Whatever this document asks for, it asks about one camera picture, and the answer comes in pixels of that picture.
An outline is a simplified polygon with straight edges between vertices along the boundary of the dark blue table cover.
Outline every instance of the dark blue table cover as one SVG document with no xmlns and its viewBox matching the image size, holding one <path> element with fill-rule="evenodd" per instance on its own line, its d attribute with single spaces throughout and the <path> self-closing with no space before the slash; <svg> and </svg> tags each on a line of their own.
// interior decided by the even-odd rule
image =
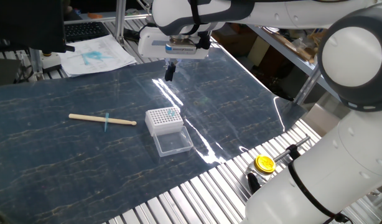
<svg viewBox="0 0 382 224">
<path fill-rule="evenodd" d="M 10 223 L 103 223 L 290 128 L 305 111 L 221 49 L 78 78 L 0 87 L 0 215 Z M 194 149 L 160 158 L 147 110 L 178 106 Z M 72 120 L 87 114 L 137 126 Z"/>
</svg>

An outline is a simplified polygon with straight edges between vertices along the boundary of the black monitor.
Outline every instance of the black monitor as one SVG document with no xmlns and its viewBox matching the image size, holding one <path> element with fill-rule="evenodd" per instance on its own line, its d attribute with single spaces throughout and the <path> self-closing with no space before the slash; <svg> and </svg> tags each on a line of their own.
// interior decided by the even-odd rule
<svg viewBox="0 0 382 224">
<path fill-rule="evenodd" d="M 46 52 L 74 51 L 65 44 L 62 0 L 0 0 L 0 39 Z"/>
</svg>

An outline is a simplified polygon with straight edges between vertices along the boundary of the wooden stick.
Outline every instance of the wooden stick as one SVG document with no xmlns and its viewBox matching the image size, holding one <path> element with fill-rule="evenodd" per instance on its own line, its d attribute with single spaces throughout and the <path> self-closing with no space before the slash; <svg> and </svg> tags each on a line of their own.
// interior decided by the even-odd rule
<svg viewBox="0 0 382 224">
<path fill-rule="evenodd" d="M 98 122 L 105 122 L 106 121 L 106 118 L 96 117 L 96 116 L 80 115 L 80 114 L 69 114 L 69 118 L 81 119 L 81 120 L 85 120 L 85 121 L 98 121 Z M 135 122 L 135 121 L 126 121 L 123 119 L 114 119 L 114 118 L 108 118 L 108 122 L 114 123 L 114 124 L 131 124 L 131 125 L 137 124 L 137 122 Z"/>
</svg>

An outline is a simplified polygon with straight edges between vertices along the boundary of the metal slotted surface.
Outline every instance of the metal slotted surface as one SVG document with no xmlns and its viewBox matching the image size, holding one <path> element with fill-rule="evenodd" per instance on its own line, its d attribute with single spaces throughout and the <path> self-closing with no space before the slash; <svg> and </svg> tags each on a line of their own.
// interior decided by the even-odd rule
<svg viewBox="0 0 382 224">
<path fill-rule="evenodd" d="M 277 156 L 305 135 L 311 141 L 303 144 L 299 151 L 304 153 L 319 141 L 315 133 L 303 120 L 299 120 L 286 133 L 235 157 L 209 171 L 180 184 L 179 186 L 115 217 L 104 224 L 130 223 L 239 223 L 245 217 L 246 201 L 250 198 L 248 183 L 243 171 L 258 154 Z M 286 156 L 279 162 L 274 175 L 283 170 L 292 159 Z M 378 223 L 379 218 L 368 214 L 360 199 L 344 209 L 342 213 L 354 223 Z"/>
</svg>

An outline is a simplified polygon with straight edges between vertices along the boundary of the metal pole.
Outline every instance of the metal pole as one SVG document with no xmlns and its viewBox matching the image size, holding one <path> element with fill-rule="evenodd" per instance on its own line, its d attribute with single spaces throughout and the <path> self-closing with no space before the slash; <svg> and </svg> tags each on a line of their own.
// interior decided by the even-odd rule
<svg viewBox="0 0 382 224">
<path fill-rule="evenodd" d="M 300 147 L 301 145 L 303 145 L 305 142 L 307 142 L 308 140 L 310 139 L 310 136 L 307 136 L 306 138 L 302 139 L 301 141 L 299 141 L 298 143 L 296 143 L 295 145 L 297 147 Z M 275 157 L 273 160 L 274 162 L 278 162 L 280 161 L 281 159 L 283 159 L 284 157 L 286 157 L 289 153 L 291 153 L 290 150 L 285 150 L 285 152 L 281 153 L 280 155 L 278 155 L 277 157 Z"/>
<path fill-rule="evenodd" d="M 123 23 L 126 12 L 126 0 L 116 0 L 115 38 L 121 43 L 123 40 Z"/>
<path fill-rule="evenodd" d="M 39 50 L 35 50 L 30 48 L 29 49 L 30 54 L 30 64 L 32 65 L 32 70 L 34 72 L 34 76 L 36 77 L 36 80 L 43 80 L 43 67 L 42 67 L 42 59 L 40 58 L 40 52 Z"/>
<path fill-rule="evenodd" d="M 315 84 L 317 83 L 320 77 L 321 77 L 321 71 L 319 66 L 316 65 L 310 77 L 304 83 L 302 89 L 297 94 L 293 102 L 298 105 L 301 105 L 304 102 L 304 100 L 307 98 L 307 96 L 310 94 L 311 90 L 313 89 L 313 87 L 315 86 Z"/>
</svg>

